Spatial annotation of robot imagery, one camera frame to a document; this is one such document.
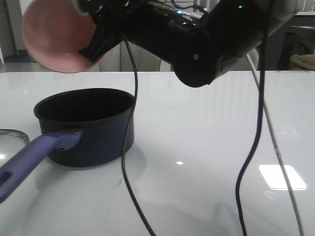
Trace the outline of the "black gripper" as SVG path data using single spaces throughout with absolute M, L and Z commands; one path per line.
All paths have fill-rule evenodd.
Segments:
M 90 62 L 136 35 L 136 0 L 75 0 L 73 5 L 81 15 L 90 15 L 96 26 L 89 44 L 78 51 Z

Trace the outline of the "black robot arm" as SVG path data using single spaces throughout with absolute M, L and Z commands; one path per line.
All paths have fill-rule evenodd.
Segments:
M 193 88 L 210 84 L 304 8 L 302 0 L 221 0 L 200 18 L 158 0 L 75 0 L 96 30 L 80 53 L 95 62 L 126 39 L 172 65 Z

